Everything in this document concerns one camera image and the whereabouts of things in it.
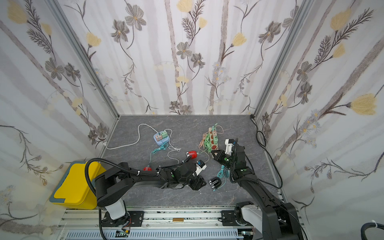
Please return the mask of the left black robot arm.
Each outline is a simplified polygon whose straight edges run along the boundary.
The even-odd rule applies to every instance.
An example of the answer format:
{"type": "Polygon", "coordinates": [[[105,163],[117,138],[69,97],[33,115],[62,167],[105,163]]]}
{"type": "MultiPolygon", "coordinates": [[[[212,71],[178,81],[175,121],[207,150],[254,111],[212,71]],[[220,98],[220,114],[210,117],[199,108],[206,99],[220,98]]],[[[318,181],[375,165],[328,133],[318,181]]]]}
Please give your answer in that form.
{"type": "Polygon", "coordinates": [[[159,166],[153,172],[130,168],[127,162],[115,164],[106,159],[94,158],[86,162],[85,179],[97,199],[97,207],[107,211],[110,219],[116,221],[128,217],[122,197],[132,188],[148,186],[178,190],[188,186],[193,191],[198,191],[206,186],[207,182],[200,175],[207,168],[206,163],[194,163],[191,159],[188,156],[181,164],[159,166]],[[93,163],[105,163],[111,168],[92,181],[89,168],[93,163]]]}

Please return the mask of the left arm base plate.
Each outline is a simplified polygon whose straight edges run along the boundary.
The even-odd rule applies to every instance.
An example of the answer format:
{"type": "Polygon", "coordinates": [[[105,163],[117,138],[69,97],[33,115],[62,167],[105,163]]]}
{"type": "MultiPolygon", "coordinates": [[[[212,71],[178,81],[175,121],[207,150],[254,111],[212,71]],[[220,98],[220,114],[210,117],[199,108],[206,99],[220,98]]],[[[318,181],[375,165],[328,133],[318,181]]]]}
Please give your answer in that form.
{"type": "Polygon", "coordinates": [[[123,217],[113,220],[109,212],[102,217],[102,227],[141,227],[144,220],[144,211],[129,211],[123,217]]]}

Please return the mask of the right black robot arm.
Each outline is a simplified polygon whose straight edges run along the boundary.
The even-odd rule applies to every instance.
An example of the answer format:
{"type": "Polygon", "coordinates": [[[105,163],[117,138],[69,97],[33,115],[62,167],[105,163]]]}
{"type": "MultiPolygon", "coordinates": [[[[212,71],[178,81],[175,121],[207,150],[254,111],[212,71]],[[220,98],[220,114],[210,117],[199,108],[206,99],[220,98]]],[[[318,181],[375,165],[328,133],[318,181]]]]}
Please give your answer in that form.
{"type": "Polygon", "coordinates": [[[238,139],[226,140],[225,150],[212,150],[216,162],[230,171],[229,179],[238,184],[256,202],[236,205],[235,216],[239,225],[250,224],[258,230],[264,240],[307,240],[308,236],[300,224],[297,209],[274,196],[257,177],[238,139]]]}

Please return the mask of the black shaver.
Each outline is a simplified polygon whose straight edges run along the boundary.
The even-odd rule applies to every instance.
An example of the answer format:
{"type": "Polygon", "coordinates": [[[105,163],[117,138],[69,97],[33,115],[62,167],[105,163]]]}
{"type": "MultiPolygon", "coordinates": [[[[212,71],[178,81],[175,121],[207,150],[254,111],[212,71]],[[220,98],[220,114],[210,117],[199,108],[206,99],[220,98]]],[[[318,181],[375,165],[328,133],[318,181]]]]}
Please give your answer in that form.
{"type": "Polygon", "coordinates": [[[212,178],[209,181],[209,185],[212,188],[213,191],[219,189],[222,185],[222,180],[219,177],[212,178]]]}

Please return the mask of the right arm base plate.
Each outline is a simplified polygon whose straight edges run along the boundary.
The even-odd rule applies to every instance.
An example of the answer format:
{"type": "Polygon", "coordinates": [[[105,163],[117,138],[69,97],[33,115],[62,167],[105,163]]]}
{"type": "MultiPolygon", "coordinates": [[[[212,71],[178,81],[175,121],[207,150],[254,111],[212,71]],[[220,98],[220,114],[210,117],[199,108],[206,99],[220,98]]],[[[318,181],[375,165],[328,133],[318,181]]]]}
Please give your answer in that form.
{"type": "Polygon", "coordinates": [[[239,220],[235,211],[221,211],[221,217],[218,219],[224,227],[249,226],[249,223],[239,220]]]}

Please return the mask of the beige power strip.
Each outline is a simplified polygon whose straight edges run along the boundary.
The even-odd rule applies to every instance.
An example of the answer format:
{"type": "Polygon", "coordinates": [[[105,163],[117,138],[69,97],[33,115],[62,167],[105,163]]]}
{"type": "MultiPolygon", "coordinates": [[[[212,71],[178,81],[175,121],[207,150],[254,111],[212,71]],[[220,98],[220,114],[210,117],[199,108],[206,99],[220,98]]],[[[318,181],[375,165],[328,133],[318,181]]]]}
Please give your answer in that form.
{"type": "Polygon", "coordinates": [[[215,126],[209,128],[208,135],[209,135],[209,139],[208,139],[209,149],[217,150],[218,149],[218,133],[215,126]]]}

